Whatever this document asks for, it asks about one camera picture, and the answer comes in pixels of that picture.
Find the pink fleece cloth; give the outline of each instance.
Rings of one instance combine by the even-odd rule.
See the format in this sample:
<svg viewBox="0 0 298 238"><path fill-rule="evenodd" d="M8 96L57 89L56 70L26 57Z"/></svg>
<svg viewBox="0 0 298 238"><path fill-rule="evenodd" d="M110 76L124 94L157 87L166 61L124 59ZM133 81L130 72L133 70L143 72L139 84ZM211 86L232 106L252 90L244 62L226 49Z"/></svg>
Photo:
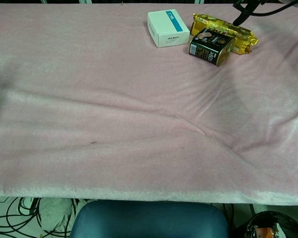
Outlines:
<svg viewBox="0 0 298 238"><path fill-rule="evenodd" d="M173 8L239 15L0 4L0 195L298 205L298 8L220 67L155 46L147 12Z"/></svg>

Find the black can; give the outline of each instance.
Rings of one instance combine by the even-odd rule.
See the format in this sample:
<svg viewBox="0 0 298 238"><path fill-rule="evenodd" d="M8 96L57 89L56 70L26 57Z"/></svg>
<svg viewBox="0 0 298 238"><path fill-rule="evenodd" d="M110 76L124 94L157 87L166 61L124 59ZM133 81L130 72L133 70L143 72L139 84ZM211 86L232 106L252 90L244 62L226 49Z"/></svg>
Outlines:
<svg viewBox="0 0 298 238"><path fill-rule="evenodd" d="M189 54L220 65L230 53L234 38L204 28L190 42Z"/></svg>

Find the blue seat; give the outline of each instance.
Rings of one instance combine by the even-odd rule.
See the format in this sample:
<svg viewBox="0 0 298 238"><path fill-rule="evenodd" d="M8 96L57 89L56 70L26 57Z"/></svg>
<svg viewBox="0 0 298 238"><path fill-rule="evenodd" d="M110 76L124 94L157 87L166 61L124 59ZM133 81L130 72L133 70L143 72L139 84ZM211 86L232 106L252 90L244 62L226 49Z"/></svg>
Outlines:
<svg viewBox="0 0 298 238"><path fill-rule="evenodd" d="M228 238L223 213L201 203L95 201L79 212L70 238Z"/></svg>

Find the gold foil package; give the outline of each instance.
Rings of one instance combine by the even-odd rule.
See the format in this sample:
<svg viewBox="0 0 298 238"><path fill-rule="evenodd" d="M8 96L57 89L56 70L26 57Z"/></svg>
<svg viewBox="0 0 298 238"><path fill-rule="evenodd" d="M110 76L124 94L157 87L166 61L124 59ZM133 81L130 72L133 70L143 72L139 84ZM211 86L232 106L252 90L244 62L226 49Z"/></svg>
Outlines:
<svg viewBox="0 0 298 238"><path fill-rule="evenodd" d="M218 18L206 14L194 13L193 19L191 28L191 34L193 36L197 35L202 29L208 28L223 35L234 37L235 44L231 50L233 53L239 55L248 54L252 51L251 46L256 45L258 42L252 31L240 26L234 26Z"/></svg>

